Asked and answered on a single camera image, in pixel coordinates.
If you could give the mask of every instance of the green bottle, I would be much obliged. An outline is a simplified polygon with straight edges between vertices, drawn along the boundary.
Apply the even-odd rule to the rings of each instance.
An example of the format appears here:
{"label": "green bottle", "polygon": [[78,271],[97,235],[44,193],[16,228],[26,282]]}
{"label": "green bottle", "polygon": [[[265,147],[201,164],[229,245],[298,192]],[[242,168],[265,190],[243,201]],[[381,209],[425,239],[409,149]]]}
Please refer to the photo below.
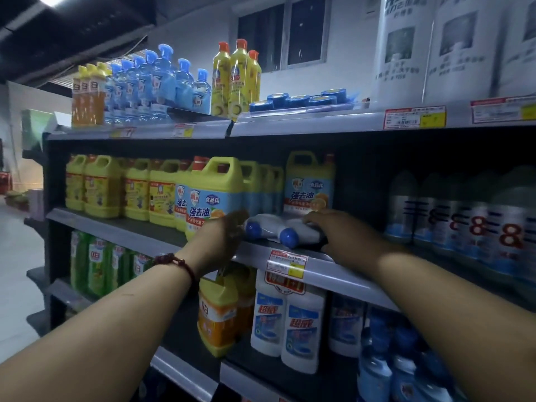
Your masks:
{"label": "green bottle", "polygon": [[106,295],[106,271],[111,269],[110,248],[102,238],[90,240],[87,287],[98,297]]}
{"label": "green bottle", "polygon": [[107,271],[107,293],[125,283],[125,274],[130,272],[130,251],[120,245],[111,245],[111,268]]}
{"label": "green bottle", "polygon": [[79,293],[87,292],[87,247],[91,236],[82,231],[71,233],[71,286]]}
{"label": "green bottle", "polygon": [[139,277],[142,273],[153,266],[153,259],[138,252],[132,257],[132,279]]}

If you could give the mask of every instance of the red and white price tag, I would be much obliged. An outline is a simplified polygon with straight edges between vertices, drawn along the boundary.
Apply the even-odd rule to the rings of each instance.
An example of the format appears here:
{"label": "red and white price tag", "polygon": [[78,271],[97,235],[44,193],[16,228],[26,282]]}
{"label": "red and white price tag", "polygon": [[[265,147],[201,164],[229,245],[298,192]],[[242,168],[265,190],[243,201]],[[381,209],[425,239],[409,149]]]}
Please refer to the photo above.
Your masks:
{"label": "red and white price tag", "polygon": [[536,96],[475,100],[471,110],[473,124],[536,120]]}
{"label": "red and white price tag", "polygon": [[130,138],[135,128],[117,128],[110,133],[110,138]]}
{"label": "red and white price tag", "polygon": [[445,126],[446,106],[385,110],[383,120],[384,130],[444,128]]}
{"label": "red and white price tag", "polygon": [[266,269],[295,279],[303,279],[303,271],[308,260],[309,257],[306,255],[272,250]]}
{"label": "red and white price tag", "polygon": [[173,138],[192,138],[195,123],[175,124]]}

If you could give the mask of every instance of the dark ceiling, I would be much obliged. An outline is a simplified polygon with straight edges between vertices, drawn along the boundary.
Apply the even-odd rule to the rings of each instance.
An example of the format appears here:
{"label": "dark ceiling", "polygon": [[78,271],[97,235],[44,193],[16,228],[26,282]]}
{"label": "dark ceiling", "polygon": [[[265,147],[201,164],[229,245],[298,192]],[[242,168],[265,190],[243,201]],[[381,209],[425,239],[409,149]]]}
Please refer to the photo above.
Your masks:
{"label": "dark ceiling", "polygon": [[0,82],[35,85],[72,65],[126,52],[156,23],[154,0],[65,0],[55,8],[38,0],[0,0],[0,5]]}

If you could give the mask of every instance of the bracelet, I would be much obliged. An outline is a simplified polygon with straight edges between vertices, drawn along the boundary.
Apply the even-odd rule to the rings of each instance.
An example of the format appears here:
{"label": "bracelet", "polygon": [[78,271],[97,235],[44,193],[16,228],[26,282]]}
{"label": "bracelet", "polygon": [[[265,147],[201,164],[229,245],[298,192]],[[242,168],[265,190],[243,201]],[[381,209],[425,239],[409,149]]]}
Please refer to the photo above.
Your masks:
{"label": "bracelet", "polygon": [[182,259],[182,258],[177,258],[175,256],[175,254],[173,254],[172,252],[170,252],[169,254],[158,255],[157,257],[154,258],[154,264],[155,265],[157,265],[157,264],[171,264],[171,263],[174,263],[174,262],[177,263],[177,265],[180,268],[183,268],[184,270],[186,270],[186,272],[188,272],[188,275],[190,275],[192,283],[194,283],[196,281],[196,276],[193,273],[192,269],[188,266],[186,261],[184,259]]}

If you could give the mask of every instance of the blue spray bottle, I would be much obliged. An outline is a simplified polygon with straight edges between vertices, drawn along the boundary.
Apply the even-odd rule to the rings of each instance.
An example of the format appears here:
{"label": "blue spray bottle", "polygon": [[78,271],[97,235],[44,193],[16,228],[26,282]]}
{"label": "blue spray bottle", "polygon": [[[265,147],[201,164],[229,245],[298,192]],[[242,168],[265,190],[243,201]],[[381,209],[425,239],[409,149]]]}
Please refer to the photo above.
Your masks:
{"label": "blue spray bottle", "polygon": [[192,85],[192,110],[198,113],[210,114],[210,96],[212,87],[206,79],[209,73],[205,69],[197,70],[197,80]]}
{"label": "blue spray bottle", "polygon": [[358,402],[389,402],[393,372],[387,364],[391,333],[381,319],[370,320],[372,345],[359,358]]}
{"label": "blue spray bottle", "polygon": [[134,66],[126,71],[126,122],[131,124],[138,122],[139,67],[144,63],[144,58],[135,56]]}
{"label": "blue spray bottle", "polygon": [[428,351],[415,372],[415,402],[452,402],[449,389],[452,377],[445,364],[432,350]]}
{"label": "blue spray bottle", "polygon": [[153,100],[151,102],[151,119],[157,122],[169,122],[168,107],[175,106],[175,75],[171,67],[173,48],[166,44],[158,45],[161,57],[153,63]]}
{"label": "blue spray bottle", "polygon": [[154,51],[146,50],[147,62],[139,67],[138,81],[138,120],[146,123],[151,120],[151,100],[153,100],[153,63],[158,55]]}
{"label": "blue spray bottle", "polygon": [[189,71],[190,61],[183,58],[179,59],[178,71],[175,74],[175,106],[185,110],[192,110],[193,76]]}
{"label": "blue spray bottle", "polygon": [[418,340],[419,333],[412,327],[398,326],[394,332],[391,365],[393,370],[391,398],[394,402],[407,402],[414,399],[418,357],[415,346]]}
{"label": "blue spray bottle", "polygon": [[115,80],[114,93],[114,124],[122,125],[126,120],[125,112],[125,89],[126,89],[126,73],[122,71],[122,67],[116,63],[111,64],[111,73]]}

